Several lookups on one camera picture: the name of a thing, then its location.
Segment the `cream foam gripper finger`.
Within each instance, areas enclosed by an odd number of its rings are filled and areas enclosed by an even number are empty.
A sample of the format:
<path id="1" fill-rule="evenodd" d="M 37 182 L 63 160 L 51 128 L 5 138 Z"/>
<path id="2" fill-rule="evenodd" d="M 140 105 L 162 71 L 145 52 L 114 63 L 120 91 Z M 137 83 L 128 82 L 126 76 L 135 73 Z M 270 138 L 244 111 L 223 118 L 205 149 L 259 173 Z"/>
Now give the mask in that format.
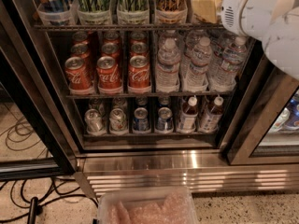
<path id="1" fill-rule="evenodd" d="M 191 0 L 192 22 L 221 22 L 222 0 Z"/>

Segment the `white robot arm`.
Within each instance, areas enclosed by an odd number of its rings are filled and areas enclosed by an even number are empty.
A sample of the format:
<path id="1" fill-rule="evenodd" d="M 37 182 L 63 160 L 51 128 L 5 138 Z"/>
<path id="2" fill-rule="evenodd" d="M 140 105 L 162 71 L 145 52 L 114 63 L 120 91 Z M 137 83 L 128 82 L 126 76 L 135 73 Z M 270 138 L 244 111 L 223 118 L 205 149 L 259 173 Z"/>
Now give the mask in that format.
<path id="1" fill-rule="evenodd" d="M 261 41 L 268 60 L 299 79 L 299 0 L 191 0 L 191 8 L 201 22 Z"/>

